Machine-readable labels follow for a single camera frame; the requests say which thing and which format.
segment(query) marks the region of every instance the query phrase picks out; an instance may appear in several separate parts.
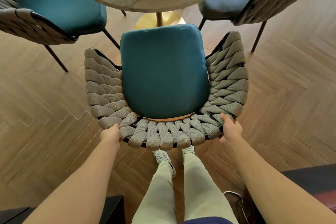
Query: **beige pants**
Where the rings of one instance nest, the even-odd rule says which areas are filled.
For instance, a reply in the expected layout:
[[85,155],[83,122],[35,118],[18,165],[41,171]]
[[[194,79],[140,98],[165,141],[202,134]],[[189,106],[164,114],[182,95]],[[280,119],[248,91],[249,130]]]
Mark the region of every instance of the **beige pants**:
[[[176,224],[172,172],[168,162],[159,165],[132,224]],[[229,202],[191,153],[184,157],[184,204],[185,220],[222,217],[238,224]]]

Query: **gold table base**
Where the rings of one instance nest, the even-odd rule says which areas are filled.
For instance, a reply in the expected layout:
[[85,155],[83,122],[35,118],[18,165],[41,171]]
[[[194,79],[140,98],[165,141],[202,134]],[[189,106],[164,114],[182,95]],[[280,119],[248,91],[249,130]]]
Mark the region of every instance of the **gold table base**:
[[163,12],[163,13],[150,13],[141,16],[135,25],[134,29],[144,29],[144,28],[155,28],[158,26],[168,26],[185,24],[184,19],[175,12]]

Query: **shoe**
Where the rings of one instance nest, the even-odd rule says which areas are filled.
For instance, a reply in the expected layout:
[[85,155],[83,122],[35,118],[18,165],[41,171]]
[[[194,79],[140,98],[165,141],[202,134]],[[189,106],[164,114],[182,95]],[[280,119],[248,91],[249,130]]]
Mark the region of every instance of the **shoe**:
[[156,159],[156,162],[158,164],[160,164],[163,161],[169,162],[171,168],[173,169],[173,178],[174,178],[175,175],[176,175],[176,170],[175,170],[175,167],[173,166],[173,164],[172,164],[172,162],[171,162],[171,160],[170,160],[170,158],[168,156],[167,151],[162,151],[162,150],[153,151],[153,155],[154,155],[154,157]]
[[188,148],[182,149],[183,164],[184,164],[184,156],[186,155],[187,152],[195,155],[195,146],[191,145]]

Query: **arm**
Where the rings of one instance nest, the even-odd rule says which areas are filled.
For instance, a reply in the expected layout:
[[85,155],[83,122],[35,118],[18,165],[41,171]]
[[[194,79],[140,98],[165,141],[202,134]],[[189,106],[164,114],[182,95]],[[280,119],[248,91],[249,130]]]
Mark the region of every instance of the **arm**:
[[104,130],[84,164],[55,189],[24,224],[99,223],[113,162],[119,150],[119,125]]
[[238,171],[267,224],[336,223],[336,215],[317,199],[268,164],[241,137],[242,127],[224,120],[220,142],[229,147]]

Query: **black metal chair leg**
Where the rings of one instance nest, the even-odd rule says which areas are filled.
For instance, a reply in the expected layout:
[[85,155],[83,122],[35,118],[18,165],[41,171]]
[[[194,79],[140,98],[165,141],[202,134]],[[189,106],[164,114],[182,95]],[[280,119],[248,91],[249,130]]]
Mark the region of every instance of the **black metal chair leg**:
[[44,47],[48,50],[48,52],[50,52],[50,54],[54,57],[54,59],[57,61],[57,63],[67,73],[68,72],[67,68],[65,67],[65,65],[63,65],[63,63],[61,62],[61,60],[56,56],[55,52],[50,48],[50,46],[49,45],[44,45]]
[[255,51],[255,48],[256,48],[257,45],[258,45],[258,42],[259,42],[259,40],[260,40],[261,34],[262,34],[263,31],[264,31],[264,28],[265,28],[265,26],[266,26],[266,23],[267,23],[267,21],[264,21],[264,22],[261,24],[260,30],[259,30],[259,32],[258,32],[257,38],[255,39],[255,42],[254,42],[253,48],[252,48],[252,50],[251,50],[251,53],[253,53],[253,52]]
[[110,33],[106,30],[106,28],[103,29],[104,34],[111,40],[111,42],[120,50],[120,45],[113,39],[113,37],[110,35]]
[[204,23],[206,22],[206,18],[205,17],[203,17],[203,19],[202,19],[202,21],[201,21],[201,24],[198,26],[198,29],[201,31],[202,30],[202,28],[203,28],[203,26],[204,26]]

